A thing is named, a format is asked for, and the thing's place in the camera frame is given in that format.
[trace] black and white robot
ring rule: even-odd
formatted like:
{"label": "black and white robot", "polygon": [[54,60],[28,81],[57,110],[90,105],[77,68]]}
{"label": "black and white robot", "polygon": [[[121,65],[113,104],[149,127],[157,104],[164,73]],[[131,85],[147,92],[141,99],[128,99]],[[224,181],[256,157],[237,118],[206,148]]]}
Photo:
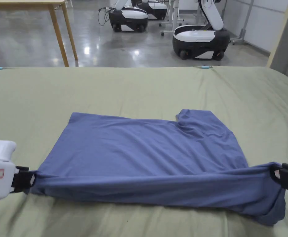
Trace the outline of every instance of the black and white robot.
{"label": "black and white robot", "polygon": [[128,0],[118,0],[115,8],[101,8],[99,14],[104,14],[104,19],[107,21],[109,17],[110,24],[114,32],[134,31],[144,32],[148,25],[148,15],[144,10],[139,8],[127,8],[125,4]]}
{"label": "black and white robot", "polygon": [[167,15],[167,5],[157,0],[142,0],[135,5],[148,14],[148,19],[164,20]]}
{"label": "black and white robot", "polygon": [[208,24],[176,28],[172,39],[173,50],[183,60],[198,58],[220,61],[230,41],[230,34],[223,29],[224,24],[214,0],[198,0],[198,3]]}

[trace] t-shirt sleeve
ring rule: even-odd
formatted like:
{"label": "t-shirt sleeve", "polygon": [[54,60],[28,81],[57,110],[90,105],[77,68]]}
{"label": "t-shirt sleeve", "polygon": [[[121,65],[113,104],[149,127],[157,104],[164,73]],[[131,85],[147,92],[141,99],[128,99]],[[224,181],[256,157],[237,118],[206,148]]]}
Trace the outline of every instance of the t-shirt sleeve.
{"label": "t-shirt sleeve", "polygon": [[180,126],[197,128],[205,134],[231,132],[211,111],[183,109],[176,118]]}

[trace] table leg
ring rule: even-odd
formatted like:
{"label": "table leg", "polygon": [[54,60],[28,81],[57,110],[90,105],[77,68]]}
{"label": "table leg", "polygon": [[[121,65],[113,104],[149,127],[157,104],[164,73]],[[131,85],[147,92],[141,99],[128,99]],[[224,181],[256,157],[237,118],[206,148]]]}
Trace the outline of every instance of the table leg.
{"label": "table leg", "polygon": [[74,57],[75,57],[75,60],[77,61],[78,60],[78,56],[77,56],[77,52],[76,52],[76,47],[75,47],[74,37],[73,37],[73,33],[72,33],[72,28],[70,27],[70,22],[69,22],[67,8],[66,8],[65,3],[62,4],[62,9],[63,9],[64,17],[65,17],[65,22],[66,22],[66,26],[67,26],[67,30],[68,30],[70,43],[72,44]]}
{"label": "table leg", "polygon": [[63,61],[64,61],[64,64],[65,64],[65,67],[69,67],[67,56],[66,56],[66,51],[65,51],[65,47],[64,47],[61,31],[60,31],[60,27],[58,26],[58,23],[57,23],[57,18],[56,18],[56,14],[55,14],[55,10],[54,10],[53,5],[50,4],[48,6],[48,9],[49,9],[49,13],[51,14],[51,18],[52,18],[52,22],[53,22],[53,26],[54,26],[54,30],[55,30],[55,34],[56,34],[56,38],[57,38],[58,45],[59,45],[60,50],[61,50],[61,54],[62,54],[62,57],[63,57]]}

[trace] caster wheel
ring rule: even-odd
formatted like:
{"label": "caster wheel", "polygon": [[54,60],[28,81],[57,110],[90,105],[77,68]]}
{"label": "caster wheel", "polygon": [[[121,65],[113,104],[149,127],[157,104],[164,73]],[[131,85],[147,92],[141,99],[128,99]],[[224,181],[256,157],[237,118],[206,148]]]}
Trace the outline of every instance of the caster wheel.
{"label": "caster wheel", "polygon": [[188,58],[188,52],[186,51],[186,50],[182,50],[182,51],[180,51],[180,58],[182,59],[182,60],[187,60],[187,58]]}
{"label": "caster wheel", "polygon": [[220,52],[217,52],[217,53],[214,55],[213,59],[214,59],[215,61],[221,61],[223,57],[224,57],[224,52],[223,52],[223,51],[220,51]]}
{"label": "caster wheel", "polygon": [[112,28],[113,28],[113,31],[114,31],[114,32],[120,32],[120,31],[121,31],[121,29],[119,28],[119,26],[116,25],[116,24],[113,24],[113,25],[112,25]]}
{"label": "caster wheel", "polygon": [[140,33],[144,32],[145,31],[145,27],[143,25],[140,25],[139,28],[138,28],[138,31]]}

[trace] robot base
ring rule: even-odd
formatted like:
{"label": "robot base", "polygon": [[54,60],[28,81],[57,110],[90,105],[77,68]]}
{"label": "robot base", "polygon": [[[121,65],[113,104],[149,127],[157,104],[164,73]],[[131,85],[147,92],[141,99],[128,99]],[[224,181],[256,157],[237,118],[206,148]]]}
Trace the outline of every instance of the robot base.
{"label": "robot base", "polygon": [[114,32],[144,32],[148,25],[148,15],[140,9],[123,9],[110,12],[111,26]]}
{"label": "robot base", "polygon": [[224,57],[230,41],[229,33],[212,28],[204,31],[203,26],[188,25],[175,29],[172,38],[173,50],[181,59],[212,59],[220,61]]}
{"label": "robot base", "polygon": [[149,19],[164,20],[167,14],[167,6],[160,2],[142,2],[137,6],[148,14]]}

